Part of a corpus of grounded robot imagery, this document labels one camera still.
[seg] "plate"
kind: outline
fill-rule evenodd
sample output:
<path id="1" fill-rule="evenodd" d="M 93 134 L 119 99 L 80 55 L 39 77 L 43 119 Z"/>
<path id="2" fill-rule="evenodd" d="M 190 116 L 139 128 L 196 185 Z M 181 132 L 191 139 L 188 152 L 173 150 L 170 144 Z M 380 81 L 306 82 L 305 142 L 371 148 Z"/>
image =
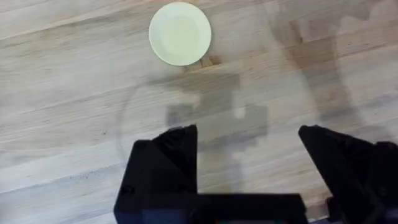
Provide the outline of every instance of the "plate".
<path id="1" fill-rule="evenodd" d="M 159 9 L 149 26 L 156 55 L 171 65 L 190 65 L 201 59 L 211 42 L 211 27 L 196 6 L 173 2 Z"/>

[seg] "wooden floor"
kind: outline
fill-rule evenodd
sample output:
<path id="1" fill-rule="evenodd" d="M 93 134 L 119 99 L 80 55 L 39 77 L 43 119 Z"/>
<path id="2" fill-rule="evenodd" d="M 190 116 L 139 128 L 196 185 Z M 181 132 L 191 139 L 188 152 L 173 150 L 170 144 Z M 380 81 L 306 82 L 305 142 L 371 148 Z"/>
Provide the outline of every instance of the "wooden floor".
<path id="1" fill-rule="evenodd" d="M 298 128 L 398 134 L 398 1 L 191 0 L 207 55 L 153 53 L 169 0 L 0 2 L 0 223 L 115 223 L 133 142 L 199 128 L 201 192 L 329 196 Z"/>

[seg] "small round plate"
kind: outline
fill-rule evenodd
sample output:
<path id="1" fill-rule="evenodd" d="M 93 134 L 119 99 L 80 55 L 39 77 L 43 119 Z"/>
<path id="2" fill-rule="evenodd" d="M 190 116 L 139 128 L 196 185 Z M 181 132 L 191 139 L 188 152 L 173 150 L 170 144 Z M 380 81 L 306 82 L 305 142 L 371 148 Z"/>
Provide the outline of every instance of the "small round plate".
<path id="1" fill-rule="evenodd" d="M 171 65 L 190 65 L 201 59 L 211 42 L 211 27 L 196 6 L 173 2 L 159 9 L 149 26 L 154 52 Z"/>

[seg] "white plate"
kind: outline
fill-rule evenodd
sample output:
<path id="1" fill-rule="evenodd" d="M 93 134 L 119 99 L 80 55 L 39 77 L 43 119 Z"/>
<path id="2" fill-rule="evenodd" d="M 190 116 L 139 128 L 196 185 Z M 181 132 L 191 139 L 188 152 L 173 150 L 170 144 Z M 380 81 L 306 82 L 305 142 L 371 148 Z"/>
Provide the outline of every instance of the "white plate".
<path id="1" fill-rule="evenodd" d="M 190 65 L 201 59 L 211 42 L 211 27 L 196 6 L 173 2 L 159 9 L 149 26 L 154 52 L 172 65 Z"/>

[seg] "wooden surface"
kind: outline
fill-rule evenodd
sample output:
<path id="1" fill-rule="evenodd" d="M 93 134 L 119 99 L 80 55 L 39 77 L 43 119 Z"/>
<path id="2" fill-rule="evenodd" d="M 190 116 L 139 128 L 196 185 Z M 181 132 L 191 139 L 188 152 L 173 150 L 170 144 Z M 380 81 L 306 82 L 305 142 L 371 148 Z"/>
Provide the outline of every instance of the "wooden surface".
<path id="1" fill-rule="evenodd" d="M 114 223 L 133 142 L 192 123 L 201 192 L 299 192 L 319 218 L 298 128 L 398 134 L 396 0 L 191 0 L 213 40 L 187 67 L 149 45 L 168 2 L 0 2 L 0 223 Z"/>

